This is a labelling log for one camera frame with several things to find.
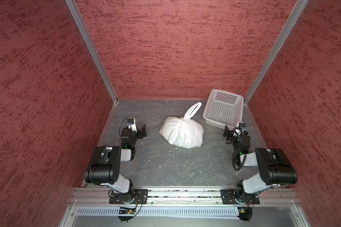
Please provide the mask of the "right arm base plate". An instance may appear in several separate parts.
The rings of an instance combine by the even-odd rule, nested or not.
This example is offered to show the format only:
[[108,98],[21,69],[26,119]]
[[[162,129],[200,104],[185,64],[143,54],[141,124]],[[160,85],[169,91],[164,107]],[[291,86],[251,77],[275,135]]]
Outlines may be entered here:
[[257,194],[247,194],[234,189],[223,189],[220,191],[222,203],[224,205],[259,205]]

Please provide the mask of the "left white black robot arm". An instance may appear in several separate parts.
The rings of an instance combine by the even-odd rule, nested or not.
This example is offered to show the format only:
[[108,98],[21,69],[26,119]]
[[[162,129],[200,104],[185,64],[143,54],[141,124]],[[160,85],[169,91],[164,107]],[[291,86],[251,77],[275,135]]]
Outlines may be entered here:
[[110,204],[146,204],[148,190],[135,189],[131,180],[120,174],[120,164],[135,157],[135,144],[147,136],[146,125],[139,131],[131,126],[120,133],[121,145],[96,147],[84,174],[87,184],[109,188]]

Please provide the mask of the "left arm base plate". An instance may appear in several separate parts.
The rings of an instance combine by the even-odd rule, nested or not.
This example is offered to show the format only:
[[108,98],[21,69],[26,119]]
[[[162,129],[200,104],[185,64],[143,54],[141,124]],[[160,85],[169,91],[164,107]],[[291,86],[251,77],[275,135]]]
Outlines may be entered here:
[[112,191],[109,196],[109,204],[126,204],[126,205],[146,204],[147,198],[148,198],[147,189],[133,189],[125,194],[115,193]]

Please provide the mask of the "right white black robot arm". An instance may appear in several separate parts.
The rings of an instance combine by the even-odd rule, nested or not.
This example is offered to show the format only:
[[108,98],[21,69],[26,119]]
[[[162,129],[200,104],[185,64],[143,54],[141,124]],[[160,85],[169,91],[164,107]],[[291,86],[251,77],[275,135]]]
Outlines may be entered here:
[[296,184],[298,175],[284,151],[279,148],[256,148],[249,151],[251,137],[245,130],[245,124],[230,130],[224,127],[226,143],[233,146],[232,167],[237,172],[244,167],[257,167],[258,173],[241,180],[235,189],[220,191],[223,204],[254,205],[259,204],[258,195],[274,187]]

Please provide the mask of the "white plastic bag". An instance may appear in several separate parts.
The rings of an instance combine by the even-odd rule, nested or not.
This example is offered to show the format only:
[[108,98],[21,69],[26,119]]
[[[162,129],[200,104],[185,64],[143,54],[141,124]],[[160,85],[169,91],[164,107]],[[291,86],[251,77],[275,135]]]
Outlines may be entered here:
[[183,117],[167,117],[159,133],[171,144],[181,148],[196,148],[203,143],[204,128],[192,117],[201,108],[200,102],[191,106]]

